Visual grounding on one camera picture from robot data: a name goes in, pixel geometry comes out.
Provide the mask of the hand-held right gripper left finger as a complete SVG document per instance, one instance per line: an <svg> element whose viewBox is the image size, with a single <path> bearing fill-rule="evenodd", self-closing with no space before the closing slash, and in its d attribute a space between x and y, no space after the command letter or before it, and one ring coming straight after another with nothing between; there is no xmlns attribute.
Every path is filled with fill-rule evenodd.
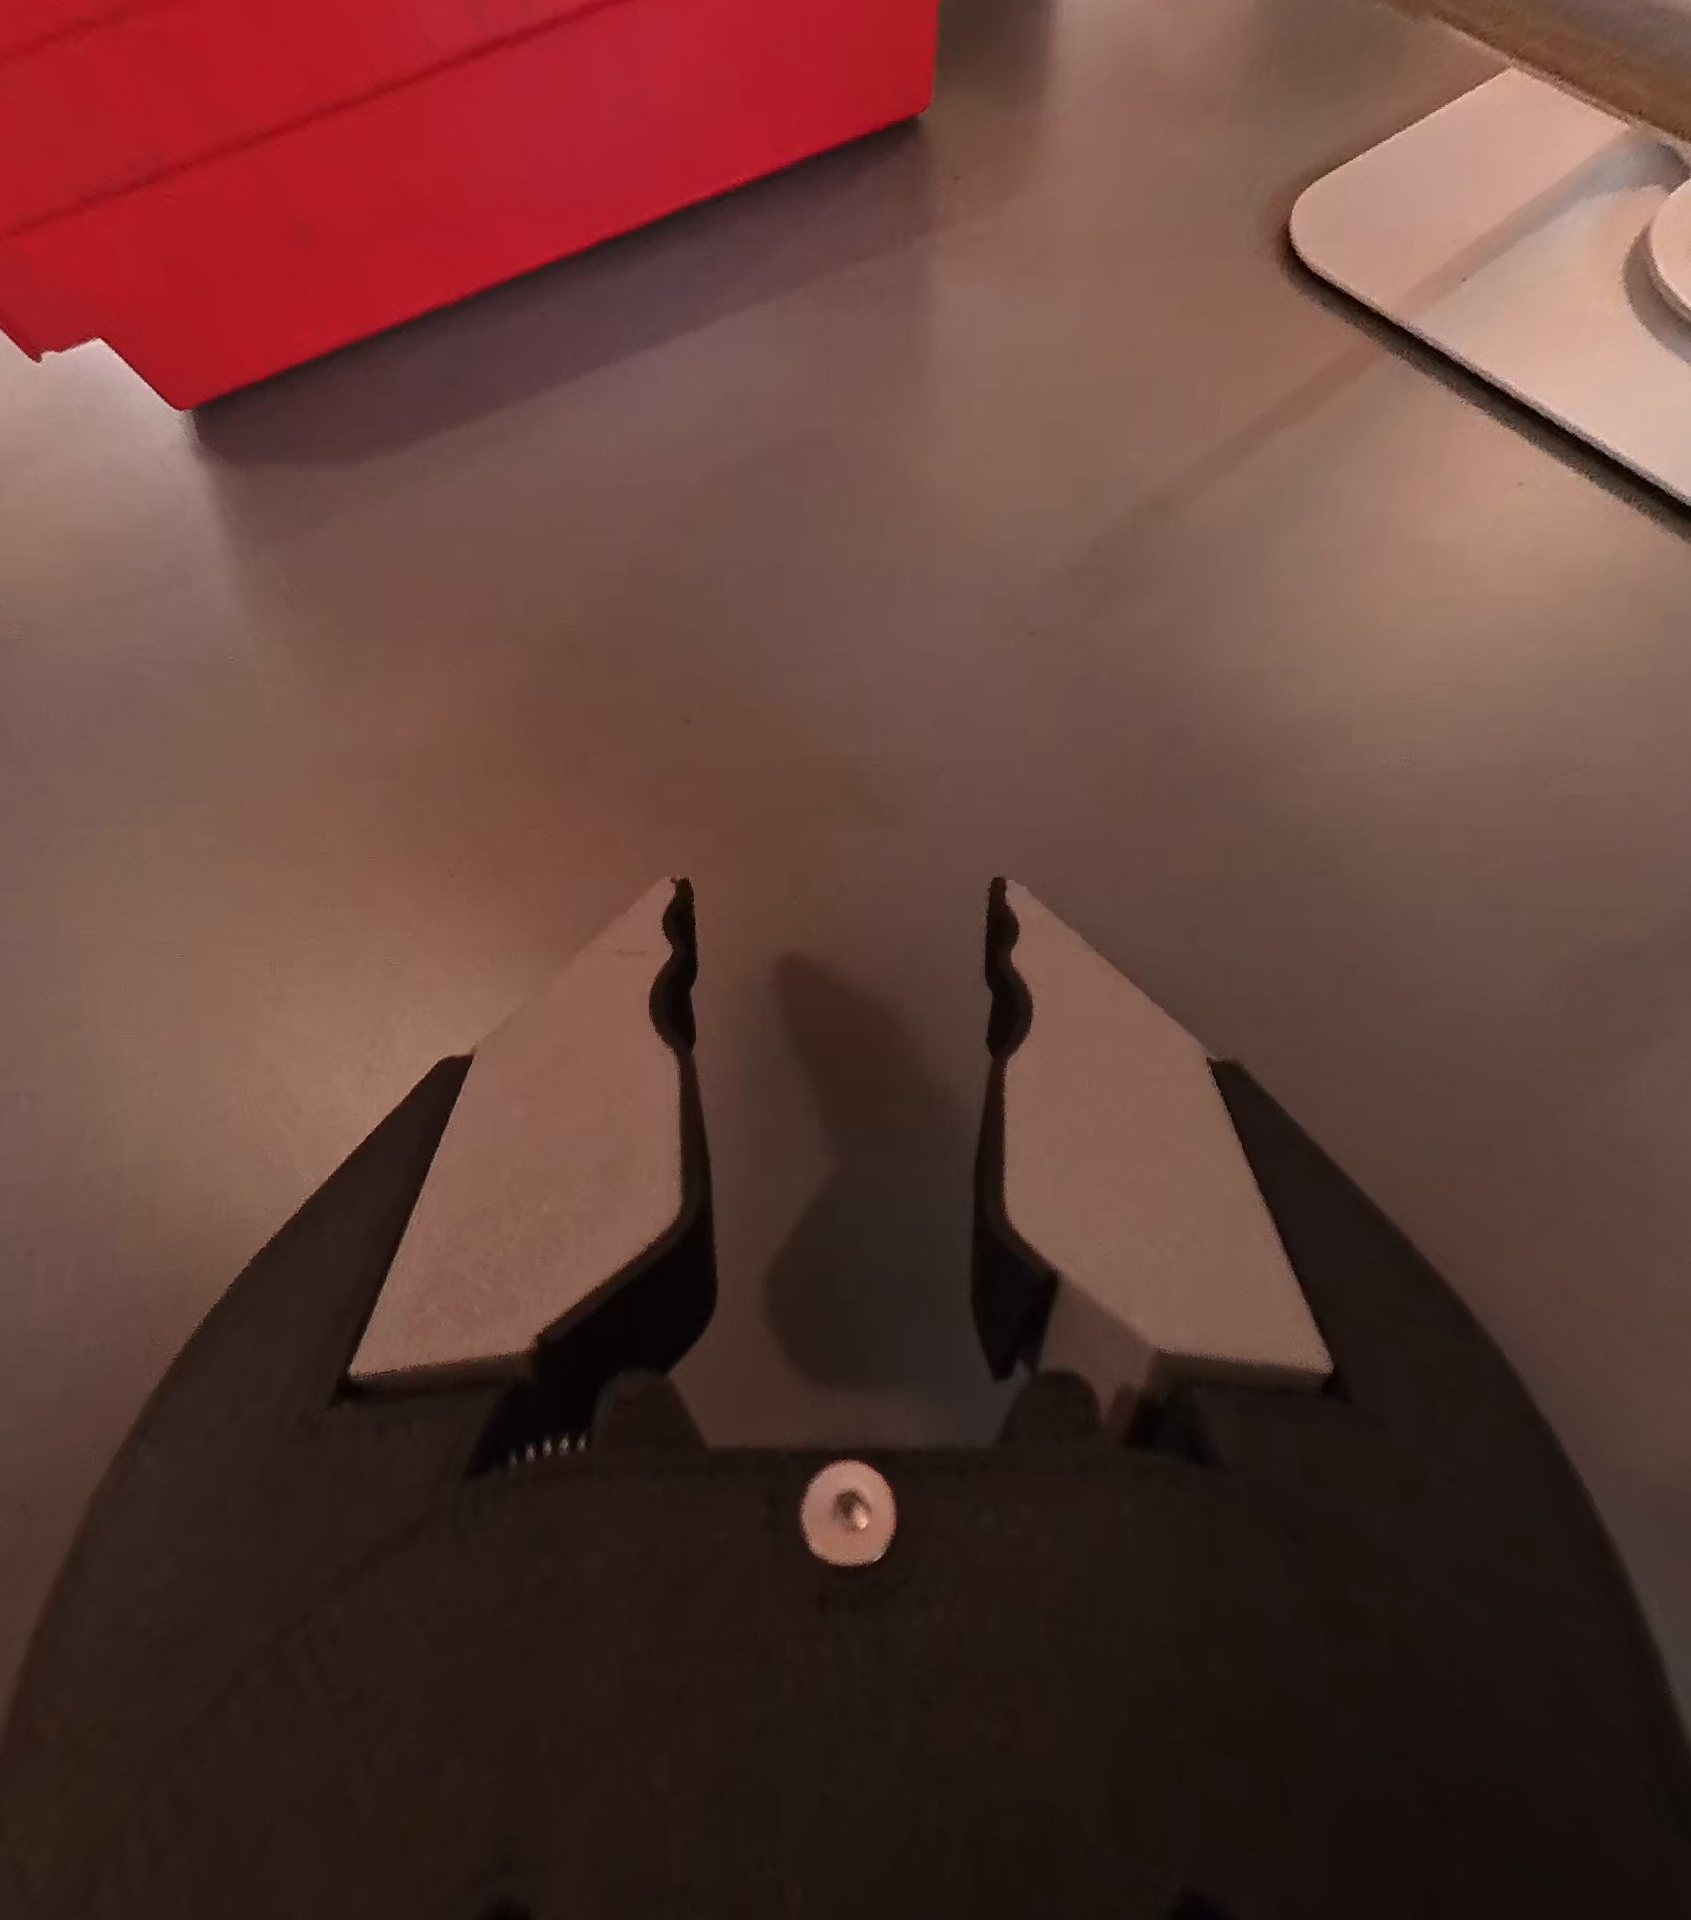
<svg viewBox="0 0 1691 1920"><path fill-rule="evenodd" d="M353 1385L666 1374L715 1309L696 899L663 877L471 1057Z"/></svg>

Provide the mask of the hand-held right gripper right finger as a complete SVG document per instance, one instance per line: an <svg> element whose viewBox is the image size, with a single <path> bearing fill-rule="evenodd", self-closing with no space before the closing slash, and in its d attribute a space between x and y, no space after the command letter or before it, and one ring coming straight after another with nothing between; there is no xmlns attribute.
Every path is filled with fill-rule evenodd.
<svg viewBox="0 0 1691 1920"><path fill-rule="evenodd" d="M974 1324L992 1381L1073 1374L1111 1431L1184 1385L1319 1396L1330 1348L1217 1058L1012 877L985 903Z"/></svg>

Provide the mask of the white stand base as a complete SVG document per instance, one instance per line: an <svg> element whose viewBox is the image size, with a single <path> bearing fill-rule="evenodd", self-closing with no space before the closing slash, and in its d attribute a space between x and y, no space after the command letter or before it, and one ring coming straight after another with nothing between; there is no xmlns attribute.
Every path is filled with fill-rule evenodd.
<svg viewBox="0 0 1691 1920"><path fill-rule="evenodd" d="M1691 155L1517 68L1313 181L1296 262L1691 511Z"/></svg>

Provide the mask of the red divided bin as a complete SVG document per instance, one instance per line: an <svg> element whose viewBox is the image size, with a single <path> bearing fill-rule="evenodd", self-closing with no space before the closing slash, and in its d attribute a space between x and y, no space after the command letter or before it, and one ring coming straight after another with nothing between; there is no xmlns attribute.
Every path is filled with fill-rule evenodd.
<svg viewBox="0 0 1691 1920"><path fill-rule="evenodd" d="M938 4L0 4L0 329L189 412L919 118Z"/></svg>

